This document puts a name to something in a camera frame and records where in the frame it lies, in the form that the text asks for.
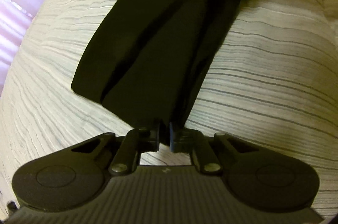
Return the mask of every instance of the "screw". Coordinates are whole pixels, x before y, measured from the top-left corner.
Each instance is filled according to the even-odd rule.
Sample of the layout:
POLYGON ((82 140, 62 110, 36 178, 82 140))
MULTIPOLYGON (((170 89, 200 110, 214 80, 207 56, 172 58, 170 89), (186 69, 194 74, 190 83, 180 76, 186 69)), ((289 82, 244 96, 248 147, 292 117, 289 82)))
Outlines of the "screw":
POLYGON ((204 165, 204 170, 206 172, 217 172, 221 169, 221 166, 219 166, 217 163, 208 163, 204 165))
POLYGON ((116 173, 125 172, 128 169, 127 165, 119 163, 112 166, 112 171, 116 173))

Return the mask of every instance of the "folded black fabric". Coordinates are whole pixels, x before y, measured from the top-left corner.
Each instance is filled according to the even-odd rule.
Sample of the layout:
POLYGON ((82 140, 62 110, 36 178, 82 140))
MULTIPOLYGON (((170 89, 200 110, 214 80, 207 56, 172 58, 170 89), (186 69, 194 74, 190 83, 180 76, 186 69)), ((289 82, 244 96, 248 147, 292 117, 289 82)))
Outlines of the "folded black fabric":
POLYGON ((72 89, 136 128, 155 119, 184 126, 240 1, 118 0, 85 49, 72 89))

